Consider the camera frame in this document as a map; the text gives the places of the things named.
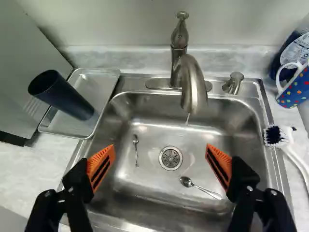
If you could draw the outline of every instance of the blue mug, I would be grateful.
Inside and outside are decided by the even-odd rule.
[[[296,66],[297,71],[293,78],[282,87],[279,75],[282,69],[289,65]],[[276,85],[279,92],[276,100],[284,108],[294,108],[309,99],[309,60],[305,64],[298,61],[282,65],[276,74]]]

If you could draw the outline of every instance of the gray wall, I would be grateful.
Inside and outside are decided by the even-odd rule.
[[[186,10],[191,45],[282,44],[304,0],[17,0],[56,45],[169,44]]]

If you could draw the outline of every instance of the faucet spout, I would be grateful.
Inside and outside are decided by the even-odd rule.
[[[178,59],[170,84],[172,87],[182,88],[181,107],[186,112],[196,114],[207,106],[204,75],[192,55],[185,54]]]

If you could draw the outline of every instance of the sink drain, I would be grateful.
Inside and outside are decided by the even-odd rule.
[[[165,170],[175,171],[183,163],[183,155],[178,148],[167,146],[160,152],[159,162]]]

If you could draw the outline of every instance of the metal spoon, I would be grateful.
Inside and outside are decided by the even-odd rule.
[[[205,189],[205,188],[203,188],[201,186],[193,184],[192,180],[189,177],[187,177],[187,176],[182,176],[182,177],[179,178],[179,180],[182,183],[182,185],[187,187],[187,188],[196,187],[199,190],[203,191],[204,193],[207,193],[208,195],[212,196],[215,199],[218,199],[218,200],[222,199],[222,196],[220,194],[218,194],[216,192],[213,192],[213,191],[210,191],[208,189]]]
[[[139,139],[137,137],[137,135],[133,135],[133,144],[135,146],[135,167],[139,167],[139,164],[138,164],[138,160],[139,160],[139,156],[137,154],[137,143],[139,142]]]

